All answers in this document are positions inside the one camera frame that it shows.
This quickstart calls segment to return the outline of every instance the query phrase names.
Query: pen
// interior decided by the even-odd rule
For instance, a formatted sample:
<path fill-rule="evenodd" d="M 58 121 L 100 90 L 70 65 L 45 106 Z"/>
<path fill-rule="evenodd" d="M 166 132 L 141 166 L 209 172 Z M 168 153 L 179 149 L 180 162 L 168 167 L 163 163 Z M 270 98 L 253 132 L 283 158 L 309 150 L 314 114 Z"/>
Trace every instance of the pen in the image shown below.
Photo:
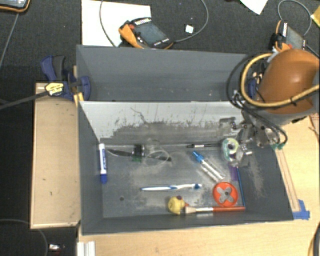
<path fill-rule="evenodd" d="M 107 183 L 107 159 L 106 159 L 106 150 L 105 144 L 99 144 L 99 155 L 100 155 L 100 181 L 102 184 Z"/>

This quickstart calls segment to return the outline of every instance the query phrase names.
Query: gray box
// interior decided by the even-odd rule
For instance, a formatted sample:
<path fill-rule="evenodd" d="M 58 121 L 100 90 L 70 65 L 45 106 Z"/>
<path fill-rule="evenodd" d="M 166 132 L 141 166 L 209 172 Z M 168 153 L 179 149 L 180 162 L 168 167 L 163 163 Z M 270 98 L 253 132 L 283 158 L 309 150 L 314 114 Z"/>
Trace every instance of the gray box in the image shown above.
<path fill-rule="evenodd" d="M 171 196 L 190 205 L 213 206 L 214 183 L 201 172 L 186 145 L 217 143 L 201 153 L 225 173 L 219 143 L 237 130 L 221 120 L 242 121 L 226 101 L 225 85 L 243 54 L 77 47 L 78 76 L 89 76 L 90 101 L 78 108 L 81 227 L 84 235 L 197 228 L 292 220 L 293 215 L 275 153 L 252 146 L 253 156 L 239 169 L 245 212 L 175 216 L 166 209 Z M 232 80 L 237 86 L 239 71 Z M 98 144 L 130 152 L 151 140 L 171 162 L 132 162 L 107 153 L 108 182 L 100 183 Z M 144 192 L 140 187 L 202 183 L 203 189 Z"/>

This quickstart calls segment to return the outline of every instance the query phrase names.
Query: black carpet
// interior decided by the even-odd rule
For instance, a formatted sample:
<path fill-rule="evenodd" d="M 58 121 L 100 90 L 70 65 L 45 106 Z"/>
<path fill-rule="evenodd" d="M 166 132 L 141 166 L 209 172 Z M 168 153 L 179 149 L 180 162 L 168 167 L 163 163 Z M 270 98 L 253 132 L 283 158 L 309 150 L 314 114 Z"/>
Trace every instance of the black carpet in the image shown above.
<path fill-rule="evenodd" d="M 261 15 L 239 1 L 205 0 L 209 10 L 207 27 L 174 50 L 193 50 L 256 55 L 266 52 L 279 20 L 280 0 L 268 0 Z M 173 39 L 188 36 L 186 24 L 195 31 L 204 24 L 205 9 L 200 0 L 125 0 L 120 3 L 151 5 L 153 21 Z M 300 0 L 313 13 L 318 0 Z M 281 6 L 282 17 L 303 34 L 308 27 L 305 10 L 293 2 Z M 15 14 L 0 12 L 0 54 L 10 33 Z M 319 53 L 319 28 L 312 22 L 305 37 Z M 33 0 L 19 16 L 3 65 L 0 68 L 0 99 L 15 101 L 34 93 L 35 82 L 43 80 L 40 61 L 47 55 L 66 56 L 65 67 L 76 63 L 76 44 L 81 43 L 80 0 Z M 33 103 L 0 111 L 0 219 L 29 220 L 33 143 Z M 44 230 L 49 244 L 62 247 L 61 256 L 75 253 L 75 228 Z M 44 241 L 23 223 L 0 222 L 0 255 L 41 256 Z"/>

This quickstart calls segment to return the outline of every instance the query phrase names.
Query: multimeter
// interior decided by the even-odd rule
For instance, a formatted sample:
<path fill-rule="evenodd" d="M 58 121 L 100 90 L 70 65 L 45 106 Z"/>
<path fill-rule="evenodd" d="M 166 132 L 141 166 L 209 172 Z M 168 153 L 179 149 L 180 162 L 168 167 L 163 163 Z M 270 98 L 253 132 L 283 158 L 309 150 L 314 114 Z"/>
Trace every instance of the multimeter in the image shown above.
<path fill-rule="evenodd" d="M 127 20 L 119 28 L 119 33 L 121 39 L 135 48 L 168 49 L 174 44 L 174 41 L 152 22 L 151 17 Z"/>
<path fill-rule="evenodd" d="M 274 47 L 278 52 L 283 52 L 290 49 L 304 50 L 306 41 L 304 38 L 291 28 L 287 22 L 280 20 L 277 23 L 275 33 L 272 34 L 269 49 Z"/>
<path fill-rule="evenodd" d="M 0 0 L 0 9 L 22 13 L 28 8 L 29 3 L 30 0 Z"/>

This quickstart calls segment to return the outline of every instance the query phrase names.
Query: clear plastic object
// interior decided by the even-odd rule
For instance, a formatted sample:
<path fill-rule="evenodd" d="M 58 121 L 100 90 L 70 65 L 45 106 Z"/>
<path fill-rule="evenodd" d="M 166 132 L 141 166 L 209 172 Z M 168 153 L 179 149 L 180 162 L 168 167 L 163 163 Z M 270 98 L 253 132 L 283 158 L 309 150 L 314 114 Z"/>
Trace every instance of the clear plastic object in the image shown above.
<path fill-rule="evenodd" d="M 148 138 L 145 146 L 146 156 L 144 163 L 147 166 L 163 165 L 170 159 L 170 155 L 160 145 L 160 142 L 156 139 Z"/>
<path fill-rule="evenodd" d="M 199 154 L 197 151 L 193 151 L 192 154 L 198 163 L 201 164 L 201 169 L 215 182 L 220 182 L 226 175 L 223 174 L 209 159 Z"/>

